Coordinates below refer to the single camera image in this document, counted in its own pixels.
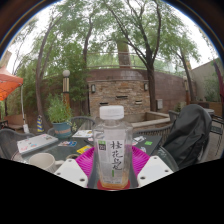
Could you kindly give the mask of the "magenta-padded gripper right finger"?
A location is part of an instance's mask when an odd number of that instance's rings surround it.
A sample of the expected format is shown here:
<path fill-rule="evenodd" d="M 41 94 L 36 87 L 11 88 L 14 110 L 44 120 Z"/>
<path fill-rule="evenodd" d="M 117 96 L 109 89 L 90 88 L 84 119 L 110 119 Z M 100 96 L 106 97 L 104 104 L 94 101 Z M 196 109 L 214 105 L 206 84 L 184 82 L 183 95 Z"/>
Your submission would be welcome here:
<path fill-rule="evenodd" d="M 158 156 L 149 156 L 137 147 L 132 147 L 132 167 L 129 176 L 131 188 L 146 186 L 172 173 L 173 171 Z"/>

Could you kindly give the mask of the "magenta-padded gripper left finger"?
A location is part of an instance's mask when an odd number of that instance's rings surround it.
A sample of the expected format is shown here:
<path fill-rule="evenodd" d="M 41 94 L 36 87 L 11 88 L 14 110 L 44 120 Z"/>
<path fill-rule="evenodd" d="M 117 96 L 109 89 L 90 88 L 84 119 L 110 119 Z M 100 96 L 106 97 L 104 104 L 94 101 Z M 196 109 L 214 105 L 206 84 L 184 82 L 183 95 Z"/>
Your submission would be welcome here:
<path fill-rule="evenodd" d="M 55 175 L 80 187 L 94 189 L 98 182 L 94 149 L 88 149 L 77 159 L 67 159 Z"/>

